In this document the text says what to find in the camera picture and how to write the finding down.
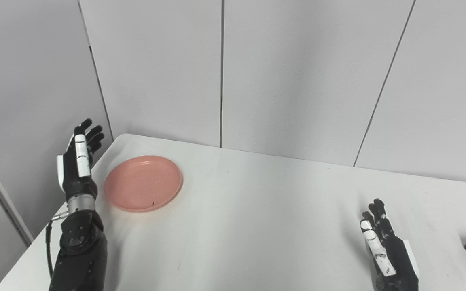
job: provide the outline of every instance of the orange object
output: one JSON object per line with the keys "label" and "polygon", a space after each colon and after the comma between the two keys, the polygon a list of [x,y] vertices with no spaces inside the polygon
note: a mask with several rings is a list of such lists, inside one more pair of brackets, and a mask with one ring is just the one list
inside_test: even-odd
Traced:
{"label": "orange object", "polygon": [[178,166],[160,156],[139,156],[115,167],[104,182],[109,202],[122,210],[157,209],[179,192],[183,176]]}

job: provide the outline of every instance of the black cable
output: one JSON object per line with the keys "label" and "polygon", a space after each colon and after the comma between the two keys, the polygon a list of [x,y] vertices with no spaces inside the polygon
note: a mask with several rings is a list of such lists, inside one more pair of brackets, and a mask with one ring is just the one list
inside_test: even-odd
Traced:
{"label": "black cable", "polygon": [[46,226],[46,258],[48,260],[48,271],[50,271],[50,278],[53,277],[53,265],[51,264],[51,253],[50,253],[50,239],[51,239],[51,224],[53,220],[50,220]]}

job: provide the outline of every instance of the robotic arm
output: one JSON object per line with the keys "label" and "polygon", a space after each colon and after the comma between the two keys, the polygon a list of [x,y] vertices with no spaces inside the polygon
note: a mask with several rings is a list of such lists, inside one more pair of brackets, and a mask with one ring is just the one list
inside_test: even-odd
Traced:
{"label": "robotic arm", "polygon": [[418,267],[407,240],[401,240],[386,215],[384,203],[375,199],[368,205],[360,227],[377,270],[379,291],[418,291]]}
{"label": "robotic arm", "polygon": [[95,210],[98,188],[91,178],[93,154],[102,146],[104,134],[100,125],[85,134],[91,124],[91,119],[87,119],[75,127],[66,152],[57,157],[59,184],[66,194],[68,212],[59,216],[67,215],[61,224],[61,250],[53,273],[50,268],[50,291],[102,291],[104,288],[107,239]]}

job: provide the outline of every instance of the white table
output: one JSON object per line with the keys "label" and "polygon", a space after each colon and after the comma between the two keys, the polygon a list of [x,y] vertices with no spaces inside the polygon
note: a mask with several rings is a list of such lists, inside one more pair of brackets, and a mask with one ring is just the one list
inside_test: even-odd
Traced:
{"label": "white table", "polygon": [[[466,291],[466,183],[122,135],[96,184],[139,155],[173,160],[184,184],[147,213],[114,208],[100,187],[107,291],[373,291],[359,220],[377,197],[411,242],[420,290]],[[59,236],[56,222],[54,258]],[[48,285],[43,231],[0,291]]]}

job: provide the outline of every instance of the robotic hand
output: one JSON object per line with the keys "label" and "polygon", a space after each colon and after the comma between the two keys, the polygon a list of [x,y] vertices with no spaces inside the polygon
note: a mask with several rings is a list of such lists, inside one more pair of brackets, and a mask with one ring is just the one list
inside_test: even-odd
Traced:
{"label": "robotic hand", "polygon": [[360,222],[377,270],[379,291],[418,291],[418,267],[407,240],[395,236],[384,203],[375,199]]}
{"label": "robotic hand", "polygon": [[61,250],[53,274],[50,268],[50,291],[102,291],[104,288],[107,239],[102,220],[95,211],[98,189],[91,178],[93,154],[102,146],[104,134],[100,125],[85,134],[91,124],[91,119],[87,119],[75,127],[66,152],[57,156],[59,184],[66,194],[68,212],[61,225]]}

